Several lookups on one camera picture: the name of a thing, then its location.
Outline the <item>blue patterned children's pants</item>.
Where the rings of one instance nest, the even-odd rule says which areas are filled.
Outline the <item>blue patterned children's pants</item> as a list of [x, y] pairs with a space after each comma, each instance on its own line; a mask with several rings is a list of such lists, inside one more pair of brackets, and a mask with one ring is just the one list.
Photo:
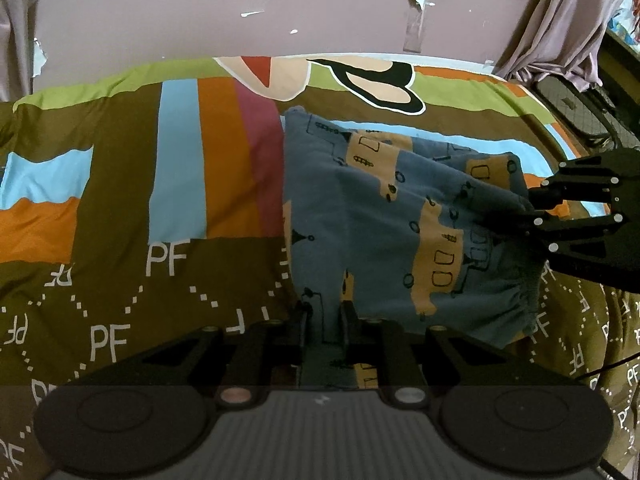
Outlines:
[[300, 107], [284, 125], [283, 213], [314, 336], [342, 336], [341, 305], [409, 334], [445, 325], [504, 348], [537, 327], [544, 263], [518, 156], [374, 130]]

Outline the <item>grey black bag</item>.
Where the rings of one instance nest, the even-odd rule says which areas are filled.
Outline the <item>grey black bag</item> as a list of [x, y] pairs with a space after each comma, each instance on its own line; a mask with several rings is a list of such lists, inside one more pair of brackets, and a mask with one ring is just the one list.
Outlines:
[[534, 93], [592, 152], [639, 148], [639, 109], [623, 92], [595, 84], [584, 92], [564, 78], [534, 83]]

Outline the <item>mauve curtain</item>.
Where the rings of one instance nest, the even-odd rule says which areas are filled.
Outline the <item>mauve curtain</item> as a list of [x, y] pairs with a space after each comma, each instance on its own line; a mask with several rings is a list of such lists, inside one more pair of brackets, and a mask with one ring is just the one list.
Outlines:
[[600, 86], [598, 54], [608, 21], [623, 0], [539, 0], [513, 52], [496, 75], [524, 86], [562, 77], [578, 91]]
[[35, 0], [1, 0], [1, 101], [32, 92], [34, 25], [29, 10]]

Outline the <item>colourful striped bed sheet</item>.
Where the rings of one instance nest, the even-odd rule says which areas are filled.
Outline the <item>colourful striped bed sheet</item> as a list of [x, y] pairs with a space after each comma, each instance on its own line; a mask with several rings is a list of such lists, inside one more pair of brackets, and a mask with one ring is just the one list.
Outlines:
[[[529, 91], [364, 56], [145, 65], [1, 107], [1, 474], [53, 469], [32, 416], [54, 389], [206, 325], [288, 318], [283, 114], [518, 156], [527, 194], [584, 152]], [[639, 294], [551, 270], [506, 349], [612, 408], [639, 457]]]

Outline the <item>mauve left curtain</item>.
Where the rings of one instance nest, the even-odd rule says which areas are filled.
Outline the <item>mauve left curtain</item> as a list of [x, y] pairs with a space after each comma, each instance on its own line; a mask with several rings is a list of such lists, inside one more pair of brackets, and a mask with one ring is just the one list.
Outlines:
[[1, 101], [32, 92], [34, 25], [29, 10], [35, 0], [1, 0]]

